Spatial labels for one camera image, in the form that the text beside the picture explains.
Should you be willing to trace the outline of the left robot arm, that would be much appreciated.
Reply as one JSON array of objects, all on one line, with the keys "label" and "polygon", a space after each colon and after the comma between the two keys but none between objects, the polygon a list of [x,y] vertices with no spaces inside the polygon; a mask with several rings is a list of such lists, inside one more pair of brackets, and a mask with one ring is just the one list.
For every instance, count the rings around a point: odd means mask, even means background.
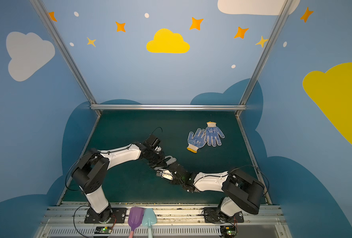
[{"label": "left robot arm", "polygon": [[160,140],[150,135],[144,142],[134,142],[112,150],[92,149],[81,157],[71,171],[71,177],[84,193],[90,208],[86,223],[106,224],[113,219],[113,210],[106,199],[102,184],[109,169],[129,161],[145,159],[153,170],[167,168]]}]

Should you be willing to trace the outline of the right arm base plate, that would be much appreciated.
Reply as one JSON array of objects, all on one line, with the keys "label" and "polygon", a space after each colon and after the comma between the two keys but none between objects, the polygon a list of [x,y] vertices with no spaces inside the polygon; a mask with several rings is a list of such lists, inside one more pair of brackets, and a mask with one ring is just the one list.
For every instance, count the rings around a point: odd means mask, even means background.
[{"label": "right arm base plate", "polygon": [[212,224],[224,224],[224,223],[243,223],[244,218],[242,212],[235,213],[233,216],[228,216],[221,211],[219,212],[218,209],[213,207],[205,207],[202,210],[202,215],[204,217],[205,223],[212,223]]}]

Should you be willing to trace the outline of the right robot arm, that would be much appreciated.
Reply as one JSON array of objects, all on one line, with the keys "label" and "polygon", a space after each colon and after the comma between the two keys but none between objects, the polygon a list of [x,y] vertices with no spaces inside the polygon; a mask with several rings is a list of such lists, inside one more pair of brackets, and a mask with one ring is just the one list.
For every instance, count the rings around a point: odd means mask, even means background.
[{"label": "right robot arm", "polygon": [[265,185],[241,168],[215,174],[190,173],[179,163],[174,163],[167,169],[159,169],[157,176],[169,180],[171,184],[182,186],[189,193],[224,193],[226,196],[221,199],[217,208],[203,209],[202,215],[206,223],[229,223],[243,211],[257,215],[264,196]]}]

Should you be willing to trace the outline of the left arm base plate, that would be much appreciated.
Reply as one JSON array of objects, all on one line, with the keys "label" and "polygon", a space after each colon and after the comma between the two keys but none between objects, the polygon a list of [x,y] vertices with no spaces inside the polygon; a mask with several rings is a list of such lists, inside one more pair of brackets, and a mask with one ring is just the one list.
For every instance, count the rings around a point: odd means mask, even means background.
[{"label": "left arm base plate", "polygon": [[100,214],[92,208],[87,210],[85,224],[123,224],[125,222],[127,208],[106,208]]}]

